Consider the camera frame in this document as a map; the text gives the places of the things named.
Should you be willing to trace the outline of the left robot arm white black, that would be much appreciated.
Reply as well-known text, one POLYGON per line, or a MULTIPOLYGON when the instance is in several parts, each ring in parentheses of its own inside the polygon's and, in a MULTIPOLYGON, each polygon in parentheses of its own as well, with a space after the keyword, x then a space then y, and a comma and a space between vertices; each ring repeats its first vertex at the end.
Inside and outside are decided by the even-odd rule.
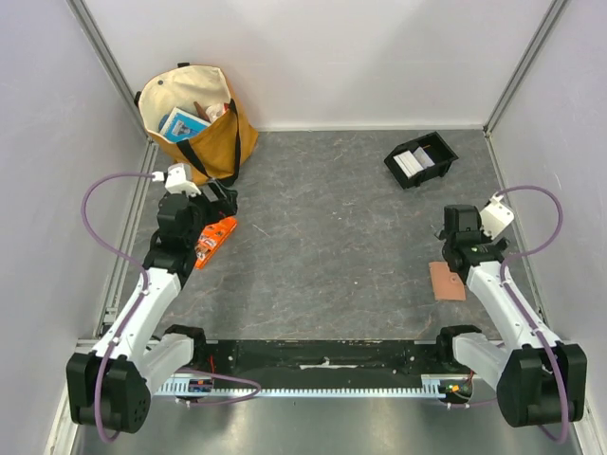
POLYGON ((152 395, 183 367, 205 368, 209 350, 204 332, 178 326, 149 347, 161 316, 193 272, 203 229, 237 212, 237 192, 217 180, 193 196, 166 192, 158 203, 157 229, 139 267, 139 279, 115 322, 87 354, 66 364, 70 416, 94 426, 101 436, 135 433, 142 427, 152 395))

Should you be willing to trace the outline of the brown leather card holder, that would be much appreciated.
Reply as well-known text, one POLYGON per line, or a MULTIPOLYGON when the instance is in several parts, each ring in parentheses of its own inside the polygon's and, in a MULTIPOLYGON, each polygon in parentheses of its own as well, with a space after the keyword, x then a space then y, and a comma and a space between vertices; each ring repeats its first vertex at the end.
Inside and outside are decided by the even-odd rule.
POLYGON ((445 262, 429 263, 432 291, 436 300, 464 301, 465 286, 458 274, 451 272, 445 262))

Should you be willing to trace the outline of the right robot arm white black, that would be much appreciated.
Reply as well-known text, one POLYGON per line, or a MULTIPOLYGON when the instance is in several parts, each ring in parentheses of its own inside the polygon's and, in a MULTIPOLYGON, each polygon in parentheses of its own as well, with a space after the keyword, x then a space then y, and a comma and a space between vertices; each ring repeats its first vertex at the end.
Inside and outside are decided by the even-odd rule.
POLYGON ((436 366, 445 373, 466 366, 478 374, 514 428, 579 421, 587 356, 554 334, 526 301, 505 263, 507 240, 486 234, 482 212, 471 205, 445 206, 439 238, 449 270, 483 304, 503 344, 474 326, 447 327, 434 349, 436 366))

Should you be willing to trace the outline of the black plastic bin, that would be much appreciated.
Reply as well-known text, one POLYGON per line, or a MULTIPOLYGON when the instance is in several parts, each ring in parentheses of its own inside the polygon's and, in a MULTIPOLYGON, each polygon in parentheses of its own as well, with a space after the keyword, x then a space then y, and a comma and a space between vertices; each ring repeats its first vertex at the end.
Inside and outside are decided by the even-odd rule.
POLYGON ((418 188, 423 183, 444 177, 458 155, 437 132, 428 133, 416 139, 397 145, 383 160, 384 165, 403 190, 418 188), (421 173, 408 178, 394 161, 394 156, 410 151, 423 166, 421 173))

